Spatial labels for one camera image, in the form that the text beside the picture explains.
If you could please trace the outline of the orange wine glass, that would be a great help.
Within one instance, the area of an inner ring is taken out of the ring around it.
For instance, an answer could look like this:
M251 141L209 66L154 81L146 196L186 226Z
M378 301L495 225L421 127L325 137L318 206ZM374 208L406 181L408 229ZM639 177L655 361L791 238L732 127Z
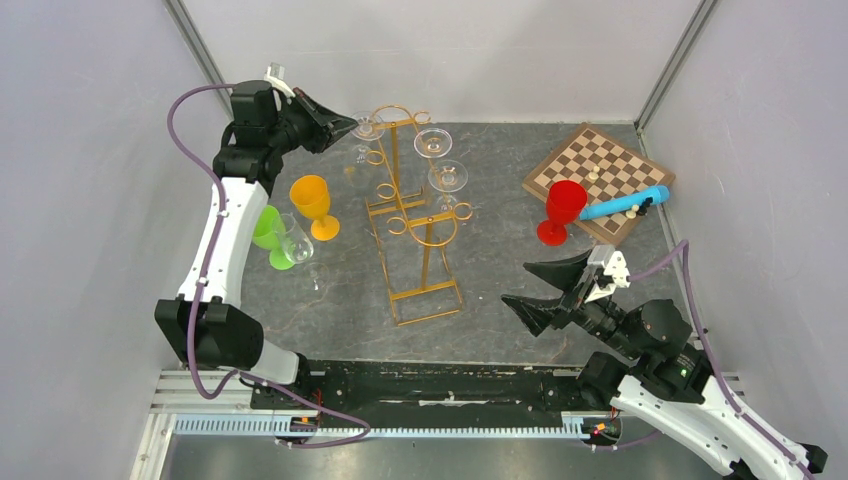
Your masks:
M329 213L331 197L323 177L300 177L292 184L289 199L301 215L312 221L310 233L314 239L326 242L339 234L340 222Z

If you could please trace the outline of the red wine glass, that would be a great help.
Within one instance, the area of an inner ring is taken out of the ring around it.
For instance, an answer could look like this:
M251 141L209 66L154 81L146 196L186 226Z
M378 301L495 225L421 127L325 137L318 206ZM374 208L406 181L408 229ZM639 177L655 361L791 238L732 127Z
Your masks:
M578 219L588 203L588 194L571 180L555 182L546 199L546 219L536 228L537 238L545 245L559 246L568 238L567 225Z

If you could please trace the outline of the green wine glass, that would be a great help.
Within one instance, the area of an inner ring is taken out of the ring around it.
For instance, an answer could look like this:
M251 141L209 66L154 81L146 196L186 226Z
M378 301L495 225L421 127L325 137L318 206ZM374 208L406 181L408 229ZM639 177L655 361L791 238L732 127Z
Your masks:
M279 211L271 205L266 205L256 222L252 242L268 252L269 264L279 271L285 271L294 266L294 262L283 252L282 241L279 237L283 232L283 220Z

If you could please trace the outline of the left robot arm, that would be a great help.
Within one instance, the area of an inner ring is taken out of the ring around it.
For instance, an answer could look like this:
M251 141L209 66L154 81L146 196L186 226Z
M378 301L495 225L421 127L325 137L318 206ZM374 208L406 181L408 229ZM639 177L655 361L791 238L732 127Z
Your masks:
M314 393L312 379L302 373L306 359L268 342L261 324L241 310L242 277L254 227L284 155L299 148L322 153L358 123L278 81L251 80L226 88L233 119L211 161L191 152L174 126L178 107L203 87L181 95L166 117L172 141L213 185L192 266L178 293L157 302L154 319L191 371L232 369L254 382L276 383L276 396L301 408Z

